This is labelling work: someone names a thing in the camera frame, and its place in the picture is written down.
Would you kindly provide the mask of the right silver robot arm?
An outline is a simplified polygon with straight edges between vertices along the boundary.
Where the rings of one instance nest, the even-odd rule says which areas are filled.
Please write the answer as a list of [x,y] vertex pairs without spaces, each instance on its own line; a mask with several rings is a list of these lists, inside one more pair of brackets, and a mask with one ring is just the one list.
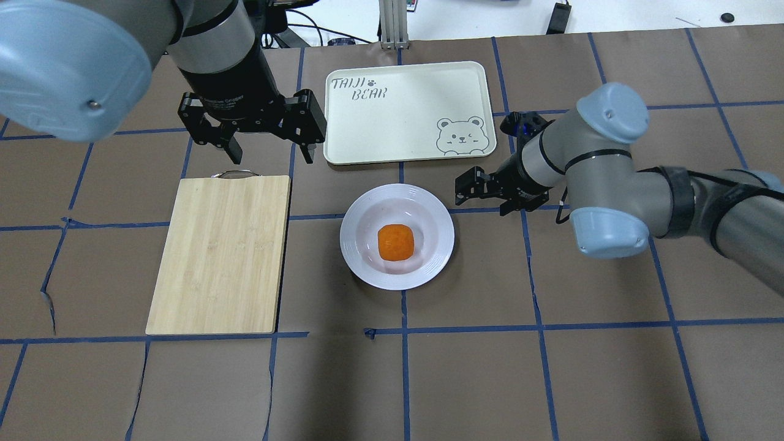
[[631,145],[647,128],[649,110],[622,83],[602,85],[557,120],[512,112],[501,131],[517,150],[496,172],[473,167],[456,178],[454,202],[498,198],[501,215],[534,211],[565,182],[567,221],[586,256],[631,257],[652,237],[698,236],[782,293],[782,182],[743,168],[636,170]]

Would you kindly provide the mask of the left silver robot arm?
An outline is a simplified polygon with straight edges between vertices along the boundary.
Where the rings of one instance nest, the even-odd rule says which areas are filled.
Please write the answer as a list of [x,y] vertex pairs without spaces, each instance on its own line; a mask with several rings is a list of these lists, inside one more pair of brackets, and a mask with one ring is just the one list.
[[237,133],[296,143],[307,163],[325,141],[316,96],[279,92],[253,20],[263,1],[3,1],[2,114],[67,141],[114,134],[167,55],[190,85],[178,108],[194,143],[243,159]]

